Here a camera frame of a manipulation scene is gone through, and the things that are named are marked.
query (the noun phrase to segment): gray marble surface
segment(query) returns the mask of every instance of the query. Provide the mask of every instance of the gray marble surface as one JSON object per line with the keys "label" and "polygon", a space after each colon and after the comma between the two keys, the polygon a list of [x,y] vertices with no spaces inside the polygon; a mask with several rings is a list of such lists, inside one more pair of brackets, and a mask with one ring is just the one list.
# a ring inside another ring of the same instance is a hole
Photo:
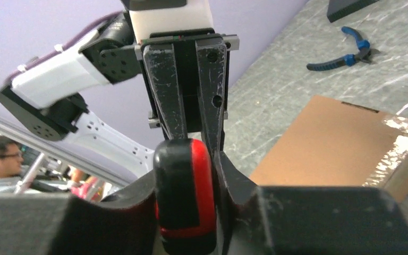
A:
{"label": "gray marble surface", "polygon": [[[310,0],[229,91],[225,150],[246,175],[315,94],[408,117],[408,0],[380,0],[332,24],[327,4]],[[360,30],[382,52],[376,64],[308,71],[309,62],[357,51],[341,26]],[[241,40],[234,54],[242,54]],[[408,197],[402,208],[408,218]]]}

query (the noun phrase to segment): brown cardboard box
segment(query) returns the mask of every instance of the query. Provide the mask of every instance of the brown cardboard box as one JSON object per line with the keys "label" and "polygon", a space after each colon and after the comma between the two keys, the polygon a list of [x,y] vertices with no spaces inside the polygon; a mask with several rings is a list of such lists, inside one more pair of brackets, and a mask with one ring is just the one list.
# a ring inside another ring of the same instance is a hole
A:
{"label": "brown cardboard box", "polygon": [[258,185],[375,186],[408,194],[408,119],[314,96],[251,174]]}

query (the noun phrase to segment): pliers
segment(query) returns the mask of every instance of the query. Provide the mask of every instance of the pliers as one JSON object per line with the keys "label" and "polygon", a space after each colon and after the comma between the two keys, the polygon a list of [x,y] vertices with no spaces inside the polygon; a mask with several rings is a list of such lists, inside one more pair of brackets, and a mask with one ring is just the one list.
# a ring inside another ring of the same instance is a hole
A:
{"label": "pliers", "polygon": [[307,64],[307,69],[310,71],[327,71],[336,69],[342,66],[353,66],[358,62],[364,62],[371,64],[370,56],[372,55],[372,49],[370,48],[370,42],[364,39],[361,34],[350,27],[342,27],[342,32],[347,35],[351,35],[356,40],[357,47],[359,52],[357,54],[346,54],[343,57],[324,62],[319,64]]}

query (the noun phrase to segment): clear tape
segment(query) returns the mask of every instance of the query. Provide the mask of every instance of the clear tape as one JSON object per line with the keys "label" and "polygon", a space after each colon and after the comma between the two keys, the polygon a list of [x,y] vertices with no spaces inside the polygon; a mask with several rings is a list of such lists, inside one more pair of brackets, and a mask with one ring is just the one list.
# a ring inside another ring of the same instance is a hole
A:
{"label": "clear tape", "polygon": [[375,171],[362,186],[382,188],[408,156],[408,118],[390,115],[382,122],[391,128],[400,130],[402,134],[396,137],[393,148],[382,157]]}

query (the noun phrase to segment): white robotic arm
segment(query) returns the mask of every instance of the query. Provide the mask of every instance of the white robotic arm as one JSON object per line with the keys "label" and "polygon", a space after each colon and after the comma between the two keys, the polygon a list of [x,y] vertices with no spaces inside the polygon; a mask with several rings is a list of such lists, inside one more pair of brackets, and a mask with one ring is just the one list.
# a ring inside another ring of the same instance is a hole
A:
{"label": "white robotic arm", "polygon": [[38,137],[86,147],[140,177],[152,169],[153,151],[105,124],[78,92],[141,73],[137,42],[155,34],[209,29],[213,20],[208,0],[123,4],[128,12],[102,17],[54,52],[19,66],[0,90],[0,102]]}

